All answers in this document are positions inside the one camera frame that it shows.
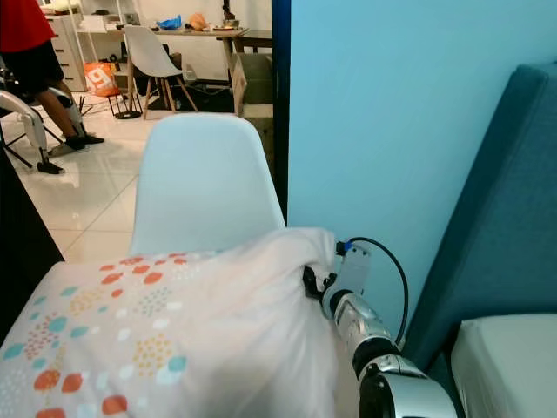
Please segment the white floral print pillow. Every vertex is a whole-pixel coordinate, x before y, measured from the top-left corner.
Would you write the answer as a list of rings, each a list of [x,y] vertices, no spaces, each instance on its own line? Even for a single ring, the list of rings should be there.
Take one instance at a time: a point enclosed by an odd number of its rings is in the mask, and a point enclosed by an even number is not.
[[[56,263],[3,340],[0,418],[335,418],[334,330],[303,272],[334,235]]]

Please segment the white plastic shell chair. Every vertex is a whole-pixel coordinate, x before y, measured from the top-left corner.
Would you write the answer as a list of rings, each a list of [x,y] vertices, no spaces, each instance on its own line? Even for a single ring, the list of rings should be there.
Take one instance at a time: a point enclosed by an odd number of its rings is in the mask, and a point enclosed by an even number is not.
[[[231,114],[178,114],[151,129],[129,254],[225,250],[286,227],[256,128]]]

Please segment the white chair with wooden legs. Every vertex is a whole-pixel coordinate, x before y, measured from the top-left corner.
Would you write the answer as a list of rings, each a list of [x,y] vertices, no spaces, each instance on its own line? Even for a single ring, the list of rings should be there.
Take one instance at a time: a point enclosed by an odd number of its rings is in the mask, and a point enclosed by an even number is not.
[[[172,63],[170,53],[164,50],[162,44],[151,29],[143,25],[125,25],[123,28],[124,40],[128,44],[129,61],[137,71],[143,72],[148,79],[148,86],[144,91],[143,119],[148,118],[147,106],[151,94],[157,89],[159,96],[166,101],[172,111],[178,111],[178,105],[172,99],[171,81],[178,81],[178,88],[183,92],[193,111],[199,111],[198,105],[187,91],[187,85],[194,81],[189,71],[179,69]]]

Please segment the teal upholstered headboard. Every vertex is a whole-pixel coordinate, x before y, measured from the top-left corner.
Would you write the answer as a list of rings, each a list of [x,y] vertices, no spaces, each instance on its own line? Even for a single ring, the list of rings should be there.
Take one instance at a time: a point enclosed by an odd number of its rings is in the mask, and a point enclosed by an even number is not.
[[[557,314],[557,61],[509,77],[443,233],[403,354],[446,390],[465,321]]]

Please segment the white mattress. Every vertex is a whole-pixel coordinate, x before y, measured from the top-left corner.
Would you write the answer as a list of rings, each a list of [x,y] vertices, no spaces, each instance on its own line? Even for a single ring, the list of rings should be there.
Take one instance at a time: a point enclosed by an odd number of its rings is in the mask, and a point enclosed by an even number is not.
[[[462,322],[450,369],[466,418],[557,418],[557,313]]]

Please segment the open cardboard box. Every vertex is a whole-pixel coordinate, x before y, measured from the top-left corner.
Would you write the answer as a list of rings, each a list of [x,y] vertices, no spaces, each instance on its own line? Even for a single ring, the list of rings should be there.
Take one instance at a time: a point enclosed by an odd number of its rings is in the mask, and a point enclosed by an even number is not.
[[[251,123],[264,147],[274,139],[273,59],[270,53],[234,53],[232,71],[235,114]]]

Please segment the dark wooden table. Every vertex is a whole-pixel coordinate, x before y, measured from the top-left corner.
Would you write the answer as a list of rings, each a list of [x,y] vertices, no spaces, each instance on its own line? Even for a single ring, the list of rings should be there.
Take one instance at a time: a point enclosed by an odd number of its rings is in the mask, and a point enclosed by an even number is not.
[[[258,48],[273,48],[273,32],[270,30],[247,30],[239,35],[234,43],[235,51],[243,53],[246,48],[254,53]]]

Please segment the dark brown furniture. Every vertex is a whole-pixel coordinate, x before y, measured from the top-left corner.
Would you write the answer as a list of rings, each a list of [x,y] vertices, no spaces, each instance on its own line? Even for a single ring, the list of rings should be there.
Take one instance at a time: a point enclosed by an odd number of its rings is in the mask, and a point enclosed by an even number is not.
[[[57,243],[5,152],[0,162],[0,326],[8,340],[21,312],[56,263]]]

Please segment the light wooden desk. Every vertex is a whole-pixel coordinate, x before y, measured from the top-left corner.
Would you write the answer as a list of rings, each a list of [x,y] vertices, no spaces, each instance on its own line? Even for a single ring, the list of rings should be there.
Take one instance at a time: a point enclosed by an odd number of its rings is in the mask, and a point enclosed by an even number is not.
[[[187,85],[187,91],[190,91],[190,87],[195,86],[195,84],[202,84],[203,86],[206,87],[222,86],[231,89],[233,55],[234,53],[238,53],[237,51],[235,51],[234,43],[236,39],[238,39],[239,35],[242,35],[242,33],[246,32],[246,29],[233,28],[233,29],[218,29],[218,30],[204,30],[204,31],[180,29],[175,31],[167,31],[167,30],[155,30],[150,27],[146,27],[146,28],[151,29],[151,31],[155,33],[158,41],[162,44],[162,47],[164,45],[164,40],[171,37],[174,37],[176,39],[211,38],[211,39],[218,40],[220,43],[222,43],[222,56],[220,56],[220,58],[222,58],[223,69],[225,71],[225,76],[223,76],[222,79],[200,78],[199,76],[196,76],[196,72],[191,70],[190,63],[188,63],[188,61],[186,60],[183,60],[182,64],[180,64],[178,68],[183,69],[183,71],[189,71],[191,73],[191,78],[195,78],[194,81],[191,81],[191,83]],[[132,66],[131,61],[129,61],[131,57],[129,57],[128,44],[126,43],[126,38],[124,38],[124,47],[126,47],[126,52],[128,56],[128,69],[126,71],[126,86],[128,87],[128,91],[132,92],[132,94],[135,95],[136,99],[139,99],[143,103],[144,91],[146,91],[146,88],[148,86],[147,76],[145,76],[143,72],[137,71],[137,69],[134,66]],[[171,88],[172,88],[172,92],[180,91],[178,88],[178,81],[172,80]],[[156,96],[159,95],[159,91],[157,91],[157,89],[151,94],[151,96],[154,95]],[[184,107],[178,107],[178,111],[192,111],[192,107],[187,109]]]

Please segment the orange shopping bag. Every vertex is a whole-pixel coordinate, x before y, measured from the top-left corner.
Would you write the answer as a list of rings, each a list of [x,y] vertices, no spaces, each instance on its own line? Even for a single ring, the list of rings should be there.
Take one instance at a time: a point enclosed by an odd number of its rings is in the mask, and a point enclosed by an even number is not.
[[[111,98],[122,94],[115,79],[115,66],[111,63],[83,64],[84,80],[89,94],[103,98]]]

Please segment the silver white machine leg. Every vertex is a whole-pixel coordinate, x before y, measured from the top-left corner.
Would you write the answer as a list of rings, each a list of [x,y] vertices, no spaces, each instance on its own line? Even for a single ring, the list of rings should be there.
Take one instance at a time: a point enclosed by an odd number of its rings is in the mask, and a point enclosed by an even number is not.
[[[86,134],[80,104],[77,103],[77,101],[73,101],[71,97],[64,94],[60,89],[50,87],[48,91],[55,95],[61,105],[66,108],[73,128],[76,129],[78,134]],[[33,108],[31,104],[28,104],[27,101],[22,100],[18,95],[11,94],[10,91],[4,91],[3,89],[0,90],[0,108],[4,111],[11,112],[11,114],[16,114],[17,120],[23,124],[24,128],[24,135],[3,144],[4,150],[8,152],[8,154],[17,157],[25,166],[31,168],[31,163],[29,163],[27,159],[17,154],[17,152],[12,151],[10,148],[11,145],[15,144],[21,137],[27,137],[33,145],[36,145],[41,157],[40,162],[36,163],[35,166],[37,171],[55,175],[63,172],[63,168],[50,162],[45,137],[47,137],[47,134],[52,135],[52,132],[44,127],[43,116],[39,114],[39,111]]]

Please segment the white shelf unit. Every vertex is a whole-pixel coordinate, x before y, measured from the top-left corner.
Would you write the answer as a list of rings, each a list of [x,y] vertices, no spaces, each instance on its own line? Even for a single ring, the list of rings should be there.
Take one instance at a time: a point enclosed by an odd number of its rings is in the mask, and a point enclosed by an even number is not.
[[[55,36],[64,83],[72,91],[87,91],[84,65],[104,61],[114,66],[120,89],[127,89],[128,53],[124,24],[138,23],[136,0],[37,0]]]

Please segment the person in red shirt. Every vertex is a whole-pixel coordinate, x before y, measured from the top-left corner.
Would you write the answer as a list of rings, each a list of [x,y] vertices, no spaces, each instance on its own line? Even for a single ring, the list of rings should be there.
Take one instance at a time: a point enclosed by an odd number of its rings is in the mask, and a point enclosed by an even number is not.
[[[53,36],[55,32],[36,0],[0,0],[0,56],[20,86],[35,96],[63,133],[64,142],[48,152],[49,156],[61,157],[101,144],[104,139],[76,131],[66,107],[49,91],[53,87],[71,97],[53,51]]]

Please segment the dark blue door frame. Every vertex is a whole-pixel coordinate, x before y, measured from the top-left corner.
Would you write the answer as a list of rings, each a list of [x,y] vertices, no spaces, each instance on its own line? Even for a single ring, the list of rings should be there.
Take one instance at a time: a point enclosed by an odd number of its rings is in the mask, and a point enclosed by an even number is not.
[[[274,69],[275,187],[284,220],[289,220],[290,68],[292,0],[272,0]]]

